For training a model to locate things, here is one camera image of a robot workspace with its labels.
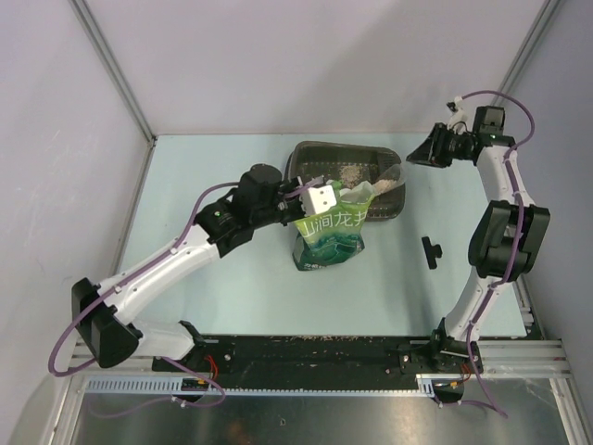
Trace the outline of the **clear plastic scoop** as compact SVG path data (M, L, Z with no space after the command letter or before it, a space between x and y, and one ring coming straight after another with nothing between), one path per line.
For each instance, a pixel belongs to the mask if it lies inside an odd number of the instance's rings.
M401 187L406 182L405 172L401 164L394 164L384 171L372 184L376 197Z

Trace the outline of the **green litter bag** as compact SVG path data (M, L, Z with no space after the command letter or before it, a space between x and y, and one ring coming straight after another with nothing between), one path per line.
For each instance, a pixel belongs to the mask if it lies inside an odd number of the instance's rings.
M367 181L349 189L330 181L335 205L294 222L297 229L293 262L301 272L344 263L365 249L361 229L375 198Z

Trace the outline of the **black bag clip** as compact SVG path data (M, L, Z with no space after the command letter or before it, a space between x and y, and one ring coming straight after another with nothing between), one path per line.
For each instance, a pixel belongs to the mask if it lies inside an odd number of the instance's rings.
M439 244L433 244L429 236L423 236L421 241L428 268L435 270L437 268L437 261L443 255L442 247Z

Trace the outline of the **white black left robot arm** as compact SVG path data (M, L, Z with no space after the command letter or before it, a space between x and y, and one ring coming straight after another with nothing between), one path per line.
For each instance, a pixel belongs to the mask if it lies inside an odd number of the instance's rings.
M189 273L251 241L259 228L305 215L302 180L285 179L271 165L254 165L222 188L223 197L195 204L182 232L149 258L98 284L83 278L73 285L72 322L99 367L148 355L173 359L187 371L198 368L205 349L191 323L143 324L138 315Z

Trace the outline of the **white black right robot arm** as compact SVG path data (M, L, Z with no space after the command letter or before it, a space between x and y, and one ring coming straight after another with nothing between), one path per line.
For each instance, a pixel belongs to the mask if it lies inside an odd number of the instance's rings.
M423 345L398 352L405 373L451 373L477 362L476 342L501 291L529 273L547 232L550 213L536 205L518 171L515 139L504 133L504 108L484 106L473 124L456 98L451 117L437 123L408 162L444 169L455 160L477 168L488 205L468 247L471 272L454 308Z

